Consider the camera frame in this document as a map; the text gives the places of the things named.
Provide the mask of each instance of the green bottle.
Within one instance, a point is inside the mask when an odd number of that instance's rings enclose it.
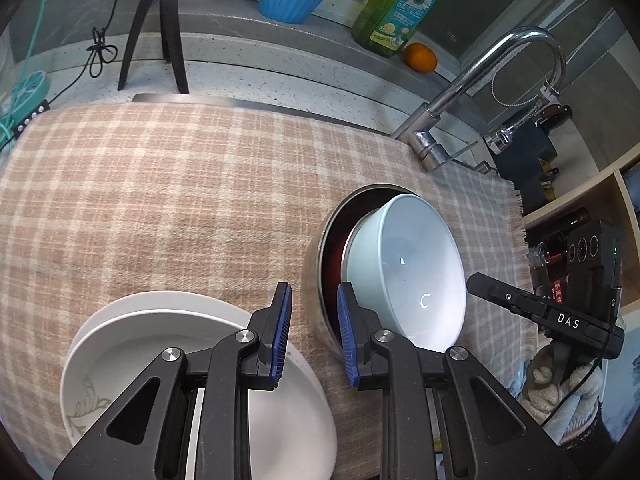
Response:
[[[415,34],[437,0],[369,0],[351,35],[367,50],[391,57]]]

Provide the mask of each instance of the chrome faucet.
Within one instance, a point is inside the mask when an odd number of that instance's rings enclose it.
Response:
[[[392,138],[410,145],[427,171],[440,167],[450,160],[450,156],[429,133],[429,130],[440,121],[440,114],[487,75],[510,52],[532,41],[540,41],[551,47],[554,52],[554,71],[551,78],[542,85],[537,100],[521,118],[503,124],[484,136],[489,148],[494,153],[501,153],[511,145],[514,132],[548,104],[551,96],[558,95],[566,65],[564,53],[558,40],[543,28],[522,27],[505,34],[455,78],[448,88],[440,92],[430,103],[421,104],[392,134]]]

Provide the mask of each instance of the tripod leg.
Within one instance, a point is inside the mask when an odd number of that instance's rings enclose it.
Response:
[[[120,69],[120,80],[118,81],[118,90],[122,90],[127,84],[127,75],[129,74],[129,66],[133,59],[133,51],[136,48],[138,37],[142,31],[142,25],[145,23],[146,14],[149,12],[154,0],[140,0],[138,8],[133,16],[133,22],[131,23],[131,29],[129,30],[129,37],[127,38],[127,46],[124,49],[124,56],[122,57],[122,67]]]
[[[169,46],[166,42],[166,28],[164,26],[164,12],[162,12],[162,0],[160,0],[160,39],[162,41],[162,59],[171,61]]]
[[[174,67],[175,82],[178,92],[189,93],[187,72],[184,67],[184,54],[182,53],[182,40],[180,38],[180,18],[178,16],[178,0],[160,0],[162,19],[166,29],[166,42],[169,47],[171,64]]]

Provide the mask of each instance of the checkered cloth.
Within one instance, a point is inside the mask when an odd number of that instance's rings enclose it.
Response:
[[[43,114],[0,179],[0,413],[18,447],[55,467],[69,451],[58,389],[91,314],[144,290],[186,290],[247,311],[291,283],[289,340],[334,414],[337,480],[380,467],[380,394],[348,387],[310,333],[305,250],[351,191],[390,182],[439,211],[465,273],[530,288],[521,203],[509,182],[455,164],[426,174],[412,150],[352,128],[204,105],[119,104]],[[536,328],[467,297],[460,344],[508,385]]]

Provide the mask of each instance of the white plate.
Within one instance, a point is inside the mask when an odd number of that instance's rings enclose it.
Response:
[[[249,318],[213,298],[166,291],[127,296],[98,311],[74,339],[62,375],[60,403],[71,442],[164,348],[208,348],[246,327]],[[318,379],[292,345],[278,388],[250,392],[249,419],[256,480],[330,478],[337,453],[334,420]],[[196,412],[187,478],[193,475],[198,420]]]
[[[246,328],[249,324],[249,320],[251,319],[251,314],[247,311],[227,303],[226,301],[217,300],[216,298],[211,298],[210,296],[204,296],[202,294],[183,292],[181,290],[151,290],[149,292],[138,292],[136,294],[130,294],[129,296],[124,296],[124,298],[111,301],[111,303],[105,305],[87,319],[73,338],[69,351],[66,353],[66,360],[69,359],[71,352],[80,340],[102,323],[110,321],[118,316],[123,316],[124,314],[131,314],[132,312],[164,309],[184,310],[185,312],[196,312],[198,314],[219,317],[220,319],[225,319],[228,322],[238,325],[240,328]],[[316,377],[313,368],[306,362],[304,356],[291,343],[287,345],[287,357],[305,373],[309,381],[314,384],[324,399],[324,390],[322,389],[320,381],[318,381],[318,377]]]

